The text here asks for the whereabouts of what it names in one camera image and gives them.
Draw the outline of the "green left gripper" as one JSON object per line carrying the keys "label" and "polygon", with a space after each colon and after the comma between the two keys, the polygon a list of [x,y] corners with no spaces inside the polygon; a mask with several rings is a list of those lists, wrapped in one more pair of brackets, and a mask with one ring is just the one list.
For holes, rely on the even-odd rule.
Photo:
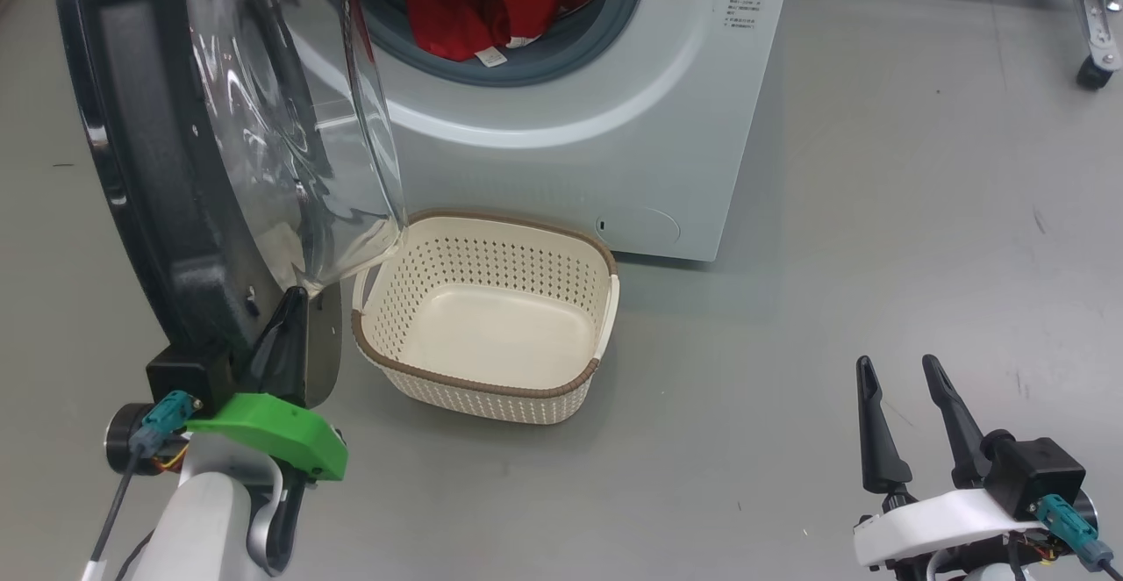
{"label": "green left gripper", "polygon": [[318,481],[340,482],[349,450],[321,414],[305,402],[309,294],[285,291],[247,362],[238,370],[237,392],[209,418],[192,418],[193,434],[222,434],[246,448],[261,450]]}

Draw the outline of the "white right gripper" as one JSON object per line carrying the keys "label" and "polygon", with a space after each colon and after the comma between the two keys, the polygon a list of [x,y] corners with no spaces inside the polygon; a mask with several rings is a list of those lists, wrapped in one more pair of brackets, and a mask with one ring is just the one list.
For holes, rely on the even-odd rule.
{"label": "white right gripper", "polygon": [[[1040,521],[1015,520],[983,488],[990,460],[980,450],[983,434],[935,355],[922,357],[926,388],[940,410],[952,453],[952,484],[942,496],[876,514],[853,528],[855,560],[862,568],[902,568],[944,553],[935,570],[1008,569],[1004,537],[1044,534]],[[867,355],[855,362],[862,489],[873,494],[907,493],[912,471],[900,457],[882,409],[882,384]]]}

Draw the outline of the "round glass washing machine door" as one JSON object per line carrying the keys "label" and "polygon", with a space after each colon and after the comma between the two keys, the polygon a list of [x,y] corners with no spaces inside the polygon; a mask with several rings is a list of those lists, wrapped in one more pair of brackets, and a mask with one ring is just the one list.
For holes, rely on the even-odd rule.
{"label": "round glass washing machine door", "polygon": [[340,284],[401,246],[404,181],[360,0],[55,0],[79,116],[168,345],[236,367],[287,289],[340,373]]}

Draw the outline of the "cream perforated laundry basket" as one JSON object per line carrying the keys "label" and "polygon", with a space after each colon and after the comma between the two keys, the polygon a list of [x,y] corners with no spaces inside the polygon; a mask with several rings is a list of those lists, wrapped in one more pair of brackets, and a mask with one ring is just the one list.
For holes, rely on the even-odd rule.
{"label": "cream perforated laundry basket", "polygon": [[353,291],[354,341],[399,391],[546,426],[584,403],[621,284],[613,253],[588,234],[433,209],[413,214],[402,247]]}

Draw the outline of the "white front-load washing machine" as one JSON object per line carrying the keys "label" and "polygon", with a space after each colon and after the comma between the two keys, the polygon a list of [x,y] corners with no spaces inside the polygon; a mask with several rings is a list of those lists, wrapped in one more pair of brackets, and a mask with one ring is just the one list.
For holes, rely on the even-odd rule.
{"label": "white front-load washing machine", "polygon": [[783,0],[593,0],[497,69],[418,48],[405,0],[360,4],[414,209],[716,257]]}

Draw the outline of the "black caster wheel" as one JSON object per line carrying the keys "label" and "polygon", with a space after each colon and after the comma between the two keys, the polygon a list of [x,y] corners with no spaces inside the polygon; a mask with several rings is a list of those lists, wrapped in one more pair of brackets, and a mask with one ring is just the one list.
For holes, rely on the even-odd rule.
{"label": "black caster wheel", "polygon": [[1084,90],[1101,90],[1105,88],[1114,72],[1101,69],[1098,62],[1090,56],[1084,58],[1076,74],[1076,84]]}

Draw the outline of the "metal wheeled cart leg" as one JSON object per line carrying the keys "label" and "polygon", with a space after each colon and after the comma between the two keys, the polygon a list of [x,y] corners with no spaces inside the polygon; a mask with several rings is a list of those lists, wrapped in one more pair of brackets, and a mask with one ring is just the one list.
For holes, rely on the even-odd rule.
{"label": "metal wheeled cart leg", "polygon": [[1119,0],[1075,0],[1092,65],[1112,73],[1123,69],[1120,38],[1110,26],[1110,2],[1115,1]]}

